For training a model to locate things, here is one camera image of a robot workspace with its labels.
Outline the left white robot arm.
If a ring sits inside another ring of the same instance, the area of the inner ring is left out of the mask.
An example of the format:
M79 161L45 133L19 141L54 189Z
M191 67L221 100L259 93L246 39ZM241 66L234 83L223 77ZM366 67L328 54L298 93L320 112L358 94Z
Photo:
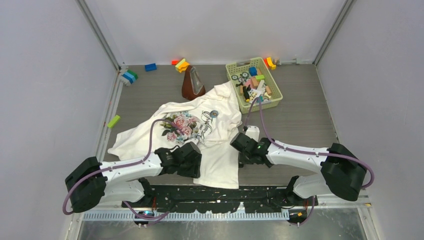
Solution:
M160 147L141 158L99 162L85 159L68 177L62 210L66 215L83 213L109 202L138 203L148 207L155 193L148 177L177 174L198 179L202 153L193 142L174 148Z

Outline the white floral t-shirt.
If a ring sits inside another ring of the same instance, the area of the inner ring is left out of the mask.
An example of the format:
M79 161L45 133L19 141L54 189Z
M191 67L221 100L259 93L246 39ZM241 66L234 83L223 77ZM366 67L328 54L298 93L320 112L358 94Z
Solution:
M210 112L219 112L216 118ZM236 93L230 82L215 85L188 102L161 105L147 120L120 132L108 153L119 160L143 157L152 149L173 148L194 142L201 151L200 177L193 182L212 188L237 189L238 152L230 142L242 123Z

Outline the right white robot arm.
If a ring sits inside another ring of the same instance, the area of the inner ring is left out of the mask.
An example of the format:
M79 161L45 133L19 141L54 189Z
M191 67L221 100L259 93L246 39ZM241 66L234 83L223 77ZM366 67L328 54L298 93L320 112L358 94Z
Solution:
M309 148L286 144L263 137L255 140L238 133L230 145L242 156L242 163L292 166L313 172L309 176L293 176L286 187L285 198L291 205L299 205L312 196L333 194L355 202L363 187L367 169L355 161L342 144L329 148Z

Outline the round white brooch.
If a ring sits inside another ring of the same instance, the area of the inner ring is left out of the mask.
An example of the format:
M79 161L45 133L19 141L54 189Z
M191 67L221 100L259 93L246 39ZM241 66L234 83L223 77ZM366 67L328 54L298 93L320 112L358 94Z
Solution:
M218 112L217 110L212 110L212 111L210 112L210 116L211 116L212 118L216 118L218 115L219 115L219 112Z

